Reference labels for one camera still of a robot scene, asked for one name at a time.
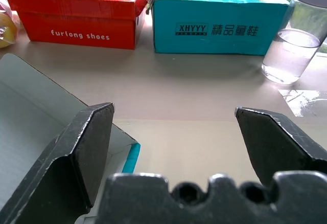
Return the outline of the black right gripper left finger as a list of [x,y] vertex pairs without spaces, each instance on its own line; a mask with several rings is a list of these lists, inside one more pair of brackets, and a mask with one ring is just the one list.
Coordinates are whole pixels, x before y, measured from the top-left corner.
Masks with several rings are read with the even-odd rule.
[[95,204],[114,104],[77,112],[37,158],[1,209],[1,223],[75,223]]

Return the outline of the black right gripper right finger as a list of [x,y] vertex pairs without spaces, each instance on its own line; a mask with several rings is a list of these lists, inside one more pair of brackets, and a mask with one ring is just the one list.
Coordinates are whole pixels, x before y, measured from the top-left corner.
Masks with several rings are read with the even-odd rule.
[[263,185],[279,171],[326,173],[326,150],[283,114],[237,107],[235,117]]

